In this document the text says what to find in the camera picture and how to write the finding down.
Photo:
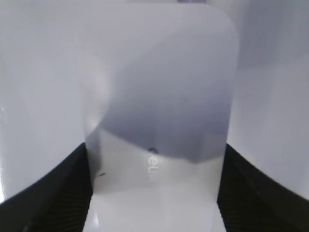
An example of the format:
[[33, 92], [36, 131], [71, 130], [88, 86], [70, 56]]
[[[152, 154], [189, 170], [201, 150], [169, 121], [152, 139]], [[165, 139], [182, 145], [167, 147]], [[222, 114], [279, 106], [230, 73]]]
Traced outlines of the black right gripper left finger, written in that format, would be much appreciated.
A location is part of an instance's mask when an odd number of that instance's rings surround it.
[[0, 205], [2, 232], [81, 232], [93, 194], [85, 143]]

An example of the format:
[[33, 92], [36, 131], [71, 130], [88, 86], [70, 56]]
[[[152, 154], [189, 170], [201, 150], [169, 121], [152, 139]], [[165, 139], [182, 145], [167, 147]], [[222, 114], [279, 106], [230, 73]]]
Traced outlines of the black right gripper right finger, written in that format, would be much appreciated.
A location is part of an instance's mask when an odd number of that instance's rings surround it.
[[226, 145], [217, 204], [227, 232], [307, 232], [309, 202]]

